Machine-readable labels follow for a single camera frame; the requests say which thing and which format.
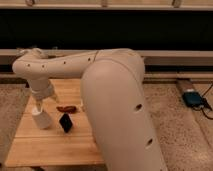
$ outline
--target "speckled floor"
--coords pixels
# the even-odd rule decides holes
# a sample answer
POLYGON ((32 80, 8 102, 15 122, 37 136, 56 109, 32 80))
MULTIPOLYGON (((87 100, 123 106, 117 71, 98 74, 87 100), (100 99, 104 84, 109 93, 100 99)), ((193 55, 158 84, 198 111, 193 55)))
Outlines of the speckled floor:
MULTIPOLYGON (((196 84, 202 94, 208 84, 196 84)), ((175 84, 144 84, 147 104, 169 171, 213 171, 213 121, 186 108, 175 84)), ((0 84, 0 162, 4 162, 29 96, 23 84, 0 84)), ((213 90, 206 96, 213 106, 213 90)), ((30 168, 0 168, 31 171, 30 168)), ((106 171, 104 166, 51 167, 47 171, 106 171)))

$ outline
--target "black cable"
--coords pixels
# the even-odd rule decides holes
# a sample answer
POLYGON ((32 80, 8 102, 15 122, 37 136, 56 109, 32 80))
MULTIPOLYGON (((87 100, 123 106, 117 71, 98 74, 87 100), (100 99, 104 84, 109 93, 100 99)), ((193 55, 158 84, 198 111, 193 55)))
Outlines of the black cable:
POLYGON ((203 115, 204 115, 207 119, 213 120, 213 117, 208 116, 207 113, 203 110, 203 108, 201 108, 201 111, 202 111, 203 115))
POLYGON ((210 85, 210 87, 203 93, 202 97, 204 97, 213 87, 213 83, 210 85))
MULTIPOLYGON (((213 87, 213 83, 212 83, 212 84, 210 85, 210 87, 203 93, 202 98, 212 89, 212 87, 213 87)), ((195 111, 202 111, 203 115, 204 115, 207 119, 213 120, 213 117, 208 116, 207 113, 204 111, 204 108, 205 108, 204 106, 199 106, 199 107, 193 107, 192 109, 195 110, 195 111)))

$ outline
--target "black block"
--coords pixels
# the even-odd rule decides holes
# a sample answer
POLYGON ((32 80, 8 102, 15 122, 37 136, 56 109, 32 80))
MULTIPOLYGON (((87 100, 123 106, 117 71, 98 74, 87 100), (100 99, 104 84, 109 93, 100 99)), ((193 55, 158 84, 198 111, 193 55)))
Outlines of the black block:
POLYGON ((188 107, 200 107, 203 105, 203 98, 196 91, 185 92, 182 97, 188 107))
POLYGON ((72 128, 72 121, 67 113, 65 113, 61 119, 59 120, 59 123, 61 124, 62 128, 64 129, 64 132, 67 133, 72 128))

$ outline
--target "black wall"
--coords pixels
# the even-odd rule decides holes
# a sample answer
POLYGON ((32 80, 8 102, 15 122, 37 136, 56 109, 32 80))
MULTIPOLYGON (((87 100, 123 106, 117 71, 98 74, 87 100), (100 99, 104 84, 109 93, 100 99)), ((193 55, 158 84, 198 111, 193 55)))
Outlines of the black wall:
POLYGON ((3 48, 213 50, 213 12, 0 10, 3 48))

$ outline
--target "wooden table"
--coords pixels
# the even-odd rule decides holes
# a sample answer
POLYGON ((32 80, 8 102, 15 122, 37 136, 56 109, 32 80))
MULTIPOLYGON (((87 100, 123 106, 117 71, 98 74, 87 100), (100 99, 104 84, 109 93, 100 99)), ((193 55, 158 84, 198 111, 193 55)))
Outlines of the wooden table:
POLYGON ((5 165, 23 166, 65 166, 103 164, 103 159, 93 140, 87 117, 81 110, 80 80, 51 80, 60 103, 52 99, 44 101, 44 109, 51 115, 53 124, 49 129, 39 130, 31 116, 35 105, 32 97, 24 111, 5 165), (57 105, 76 105, 79 112, 72 114, 73 128, 64 133, 59 124, 62 113, 57 105))

